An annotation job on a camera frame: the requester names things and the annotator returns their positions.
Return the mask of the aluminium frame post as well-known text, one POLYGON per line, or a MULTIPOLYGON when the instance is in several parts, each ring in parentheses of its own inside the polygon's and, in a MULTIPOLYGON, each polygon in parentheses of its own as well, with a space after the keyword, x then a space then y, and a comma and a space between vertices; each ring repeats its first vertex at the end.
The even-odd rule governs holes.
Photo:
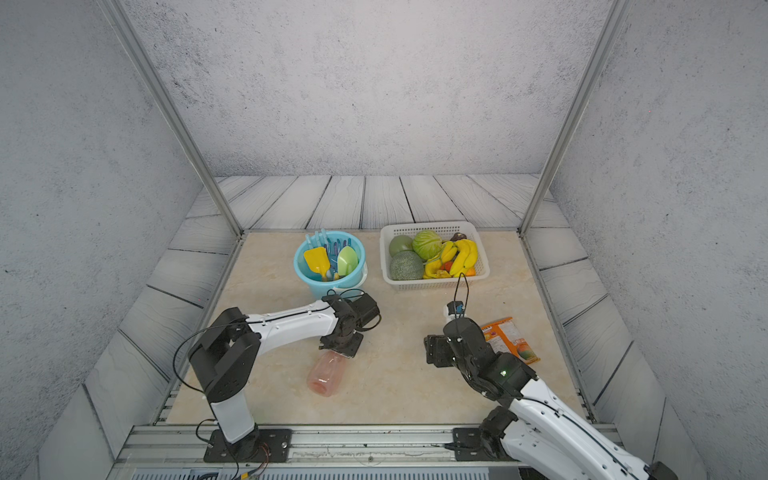
POLYGON ((121 2, 117 0, 100 0, 98 4, 128 55, 129 60, 152 95, 161 115, 180 144, 187 160, 195 170, 205 190, 211 196, 214 205, 224 217, 233 234, 237 238, 242 238, 245 232, 244 228, 237 220, 229 202, 214 179, 209 166, 205 162, 168 89, 149 58, 121 2))
POLYGON ((584 70, 564 123, 562 124, 547 161, 540 173, 536 189, 534 190, 531 201, 523 216, 521 226, 518 229, 520 238, 525 238, 528 231, 533 227, 535 218, 544 202, 546 192, 552 185, 564 160, 568 145, 570 144, 578 127, 578 123, 588 105, 590 95, 597 85, 601 72, 606 65, 610 51, 619 34, 622 23, 626 19, 630 5, 631 1, 628 0, 615 0, 611 4, 608 16, 584 70))

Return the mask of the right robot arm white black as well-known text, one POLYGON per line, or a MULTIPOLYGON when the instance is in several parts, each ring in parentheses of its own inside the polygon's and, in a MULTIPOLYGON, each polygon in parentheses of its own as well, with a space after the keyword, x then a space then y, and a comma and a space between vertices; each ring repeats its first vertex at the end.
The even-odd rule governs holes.
POLYGON ((494 351, 465 312, 463 302, 447 303, 443 333, 426 336, 424 345, 429 364, 458 369, 474 391, 498 404, 480 424, 479 451, 521 461, 549 479, 677 477, 610 441, 514 354, 494 351))

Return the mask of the orange candy bag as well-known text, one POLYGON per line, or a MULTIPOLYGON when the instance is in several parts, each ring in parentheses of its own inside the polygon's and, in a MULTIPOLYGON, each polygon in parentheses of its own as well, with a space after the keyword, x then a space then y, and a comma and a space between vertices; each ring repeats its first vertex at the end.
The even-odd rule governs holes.
POLYGON ((488 323, 481 329, 485 341, 496 353, 511 353, 527 365, 540 360, 515 325, 512 317, 488 323))

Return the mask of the smooth green melon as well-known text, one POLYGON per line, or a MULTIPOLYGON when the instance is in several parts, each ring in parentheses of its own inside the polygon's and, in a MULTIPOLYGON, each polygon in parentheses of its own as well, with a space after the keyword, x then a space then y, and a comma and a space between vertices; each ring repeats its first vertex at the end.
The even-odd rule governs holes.
POLYGON ((405 251, 413 250, 413 239, 407 235, 395 236, 388 245, 388 252, 391 257, 405 251))

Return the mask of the teal rake yellow handle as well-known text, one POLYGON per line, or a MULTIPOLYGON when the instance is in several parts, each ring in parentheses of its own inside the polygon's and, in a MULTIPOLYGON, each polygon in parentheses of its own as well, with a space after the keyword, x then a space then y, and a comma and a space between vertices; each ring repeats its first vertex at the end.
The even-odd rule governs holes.
POLYGON ((330 242, 327 248, 331 267, 335 270, 337 270, 337 256, 341 251, 341 249, 346 245, 349 245, 347 240, 342 240, 342 241, 334 240, 330 242))

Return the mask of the aluminium front rail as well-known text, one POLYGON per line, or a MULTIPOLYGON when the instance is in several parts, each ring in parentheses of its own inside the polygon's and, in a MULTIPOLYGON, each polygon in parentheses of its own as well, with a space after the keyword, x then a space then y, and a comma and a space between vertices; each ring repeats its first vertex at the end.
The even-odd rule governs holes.
POLYGON ((452 441, 454 428, 477 425, 293 425, 288 461, 285 463, 204 463, 207 442, 218 428, 207 426, 159 425, 135 427, 117 455, 116 468, 227 467, 241 473, 262 468, 310 467, 515 467, 531 469, 532 464, 513 461, 455 460, 444 448, 452 441))

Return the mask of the yellow banana bunch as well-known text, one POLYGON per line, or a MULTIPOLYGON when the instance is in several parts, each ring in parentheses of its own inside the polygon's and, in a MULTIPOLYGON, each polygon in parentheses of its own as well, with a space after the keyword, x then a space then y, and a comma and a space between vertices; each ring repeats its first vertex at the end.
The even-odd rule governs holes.
POLYGON ((472 270, 477 263, 479 250, 477 244, 468 239, 447 241, 440 255, 441 270, 451 277, 458 277, 472 270))

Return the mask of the light blue hand rake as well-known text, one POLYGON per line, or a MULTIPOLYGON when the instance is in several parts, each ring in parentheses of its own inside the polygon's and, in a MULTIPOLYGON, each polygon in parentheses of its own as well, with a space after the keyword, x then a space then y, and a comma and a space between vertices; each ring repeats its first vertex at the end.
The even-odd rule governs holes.
POLYGON ((315 231, 312 235, 307 234, 305 236, 305 240, 311 249, 320 247, 327 249, 330 244, 330 240, 325 229, 315 231))

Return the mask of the yellow bell pepper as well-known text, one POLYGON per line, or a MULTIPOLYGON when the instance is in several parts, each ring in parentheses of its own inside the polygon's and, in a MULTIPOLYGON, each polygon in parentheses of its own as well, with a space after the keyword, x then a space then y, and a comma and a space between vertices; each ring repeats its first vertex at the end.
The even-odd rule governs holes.
POLYGON ((442 268, 443 262, 439 257, 436 257, 425 264, 423 278, 428 279, 445 279, 450 278, 451 274, 442 268))

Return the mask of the left aluminium frame post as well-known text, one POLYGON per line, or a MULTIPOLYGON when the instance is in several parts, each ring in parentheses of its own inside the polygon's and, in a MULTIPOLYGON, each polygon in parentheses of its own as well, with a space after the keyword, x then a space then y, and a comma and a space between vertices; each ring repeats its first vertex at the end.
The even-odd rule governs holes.
POLYGON ((100 0, 98 4, 128 55, 129 60, 152 95, 161 115, 180 144, 187 160, 195 170, 205 190, 211 196, 214 205, 224 217, 233 234, 237 238, 242 238, 245 232, 244 228, 237 220, 229 202, 214 179, 209 166, 205 162, 168 89, 149 58, 121 2, 117 0, 100 0))

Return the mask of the green cabbage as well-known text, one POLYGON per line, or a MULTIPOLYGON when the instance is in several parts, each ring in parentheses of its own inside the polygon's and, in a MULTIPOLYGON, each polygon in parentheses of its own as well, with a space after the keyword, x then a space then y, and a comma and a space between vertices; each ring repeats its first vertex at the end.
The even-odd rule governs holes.
POLYGON ((413 238, 413 251, 424 261, 433 259, 442 250, 443 240, 433 230, 421 230, 413 238))

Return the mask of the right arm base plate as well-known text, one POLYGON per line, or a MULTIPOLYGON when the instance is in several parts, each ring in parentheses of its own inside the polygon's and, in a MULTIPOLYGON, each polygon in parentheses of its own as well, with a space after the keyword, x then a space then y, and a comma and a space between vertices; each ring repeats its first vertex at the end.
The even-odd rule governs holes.
POLYGON ((444 448, 452 451, 456 461, 513 461, 502 448, 499 439, 479 427, 454 428, 452 441, 444 448))

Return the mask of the pink spray bottle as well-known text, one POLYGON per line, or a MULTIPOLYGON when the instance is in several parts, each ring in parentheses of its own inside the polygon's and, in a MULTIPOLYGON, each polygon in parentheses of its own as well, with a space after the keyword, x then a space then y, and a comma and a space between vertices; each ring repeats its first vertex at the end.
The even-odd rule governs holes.
POLYGON ((324 397, 334 395, 341 384, 346 366, 346 357, 332 350, 326 351, 307 377, 308 388, 324 397))

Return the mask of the netted green melon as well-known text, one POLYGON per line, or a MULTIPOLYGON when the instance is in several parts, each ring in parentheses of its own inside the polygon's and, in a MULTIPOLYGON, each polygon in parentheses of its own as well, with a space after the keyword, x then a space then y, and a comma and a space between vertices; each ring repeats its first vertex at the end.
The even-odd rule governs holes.
POLYGON ((390 261, 389 275, 393 281, 421 280, 424 261, 412 250, 398 252, 390 261))

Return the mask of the yellow plastic shovel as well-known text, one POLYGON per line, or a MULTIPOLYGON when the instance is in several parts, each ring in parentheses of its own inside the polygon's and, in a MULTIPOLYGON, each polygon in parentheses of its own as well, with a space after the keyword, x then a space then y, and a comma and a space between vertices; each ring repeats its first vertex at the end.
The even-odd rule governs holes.
POLYGON ((325 247, 316 247, 303 253, 304 260, 309 269, 320 275, 323 281, 327 281, 330 276, 331 263, 325 247))

